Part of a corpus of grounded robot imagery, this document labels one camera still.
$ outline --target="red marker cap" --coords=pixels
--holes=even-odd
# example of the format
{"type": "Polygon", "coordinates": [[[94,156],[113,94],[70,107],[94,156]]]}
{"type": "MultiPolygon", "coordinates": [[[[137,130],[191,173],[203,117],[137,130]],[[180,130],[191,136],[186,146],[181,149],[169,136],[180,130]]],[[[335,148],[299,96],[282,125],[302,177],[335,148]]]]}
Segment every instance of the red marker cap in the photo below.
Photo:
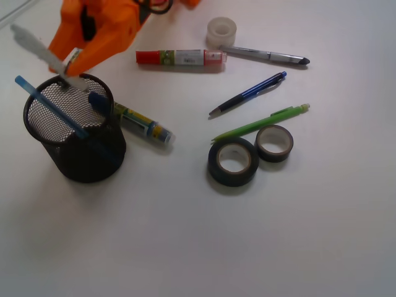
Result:
{"type": "Polygon", "coordinates": [[[161,64],[160,51],[136,51],[136,63],[161,64]]]}

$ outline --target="green pencil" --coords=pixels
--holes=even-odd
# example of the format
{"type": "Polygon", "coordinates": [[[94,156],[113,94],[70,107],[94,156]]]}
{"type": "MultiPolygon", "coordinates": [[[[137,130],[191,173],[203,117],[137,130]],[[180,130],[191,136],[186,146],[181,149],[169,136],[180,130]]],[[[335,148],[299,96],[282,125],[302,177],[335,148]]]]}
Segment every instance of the green pencil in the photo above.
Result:
{"type": "Polygon", "coordinates": [[[253,131],[259,130],[268,125],[274,125],[276,123],[282,122],[286,119],[290,119],[294,116],[297,116],[301,113],[305,113],[309,109],[309,104],[303,104],[297,107],[288,107],[284,110],[277,111],[276,113],[271,114],[268,118],[261,119],[260,121],[245,125],[243,127],[237,128],[232,131],[225,132],[222,135],[217,136],[212,139],[212,141],[218,141],[228,137],[239,137],[253,131]]]}

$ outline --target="blue pen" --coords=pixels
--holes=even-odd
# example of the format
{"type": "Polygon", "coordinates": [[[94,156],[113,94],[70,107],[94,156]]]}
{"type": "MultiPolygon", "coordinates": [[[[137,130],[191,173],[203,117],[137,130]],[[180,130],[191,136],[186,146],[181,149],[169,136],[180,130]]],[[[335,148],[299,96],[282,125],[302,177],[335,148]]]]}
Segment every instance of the blue pen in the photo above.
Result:
{"type": "Polygon", "coordinates": [[[250,88],[249,90],[240,93],[239,95],[229,99],[227,102],[224,102],[221,104],[219,107],[216,107],[214,110],[212,110],[209,115],[213,115],[215,113],[222,113],[231,107],[234,107],[237,104],[240,104],[241,102],[257,95],[257,93],[272,87],[273,85],[276,85],[279,83],[282,79],[284,79],[286,76],[286,72],[279,72],[278,74],[275,74],[273,77],[270,77],[269,79],[259,83],[258,85],[255,85],[253,88],[250,88]]]}

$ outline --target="black mesh pen holder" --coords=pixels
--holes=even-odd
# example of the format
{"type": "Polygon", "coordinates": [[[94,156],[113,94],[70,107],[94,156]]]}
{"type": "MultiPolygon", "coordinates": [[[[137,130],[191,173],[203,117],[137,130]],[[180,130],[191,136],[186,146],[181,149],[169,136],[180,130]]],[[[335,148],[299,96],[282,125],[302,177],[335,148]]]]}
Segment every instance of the black mesh pen holder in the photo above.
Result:
{"type": "Polygon", "coordinates": [[[67,124],[33,97],[24,109],[27,131],[43,144],[58,169],[81,183],[94,183],[111,176],[121,166],[126,143],[117,119],[112,116],[113,95],[98,78],[82,74],[90,91],[107,97],[110,113],[101,114],[88,102],[88,94],[65,87],[60,76],[41,84],[37,90],[77,122],[89,136],[81,139],[67,124]]]}

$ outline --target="black tape roll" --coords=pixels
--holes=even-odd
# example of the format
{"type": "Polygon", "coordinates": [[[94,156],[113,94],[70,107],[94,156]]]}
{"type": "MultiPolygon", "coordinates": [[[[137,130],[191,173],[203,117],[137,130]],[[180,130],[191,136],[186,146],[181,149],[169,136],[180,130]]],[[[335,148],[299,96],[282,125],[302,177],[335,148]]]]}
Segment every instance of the black tape roll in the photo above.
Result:
{"type": "Polygon", "coordinates": [[[256,148],[247,140],[239,137],[224,139],[213,144],[209,152],[209,173],[220,184],[229,187],[239,187],[247,184],[254,177],[259,167],[259,155],[256,148]],[[227,152],[237,152],[245,157],[245,169],[232,172],[220,164],[220,158],[227,152]]]}
{"type": "Polygon", "coordinates": [[[271,125],[262,128],[256,136],[257,152],[261,159],[271,163],[279,163],[285,161],[294,145],[293,136],[284,127],[271,125]],[[282,151],[271,152],[266,150],[263,145],[277,144],[282,151]]]}

